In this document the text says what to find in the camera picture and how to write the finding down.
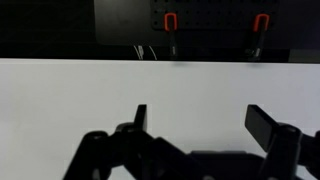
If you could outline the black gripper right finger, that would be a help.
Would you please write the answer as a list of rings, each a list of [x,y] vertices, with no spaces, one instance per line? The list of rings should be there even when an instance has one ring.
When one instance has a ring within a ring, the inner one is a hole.
[[[296,126],[277,122],[255,104],[247,106],[245,127],[266,152],[259,180],[300,180],[299,165],[320,180],[320,131],[304,134]]]

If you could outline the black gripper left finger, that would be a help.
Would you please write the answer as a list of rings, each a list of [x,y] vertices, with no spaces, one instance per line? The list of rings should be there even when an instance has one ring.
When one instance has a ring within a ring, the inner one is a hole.
[[[84,135],[62,180],[108,180],[112,169],[124,166],[135,180],[203,180],[205,168],[164,140],[147,133],[147,105],[137,107],[132,122],[112,135]]]

